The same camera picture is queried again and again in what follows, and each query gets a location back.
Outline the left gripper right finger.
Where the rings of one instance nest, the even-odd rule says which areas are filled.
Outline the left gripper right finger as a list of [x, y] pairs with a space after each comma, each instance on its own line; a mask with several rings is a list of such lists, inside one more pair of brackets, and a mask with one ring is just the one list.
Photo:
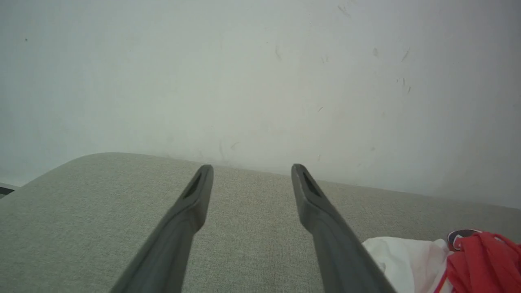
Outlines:
[[353, 230], [302, 164], [291, 168], [298, 218], [312, 235], [326, 293], [394, 293]]

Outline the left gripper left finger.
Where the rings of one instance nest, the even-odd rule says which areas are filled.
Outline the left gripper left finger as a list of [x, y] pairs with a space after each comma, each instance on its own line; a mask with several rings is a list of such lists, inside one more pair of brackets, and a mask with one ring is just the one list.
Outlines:
[[213, 180], [212, 165], [197, 169], [112, 287], [112, 293], [182, 291], [193, 237], [206, 221]]

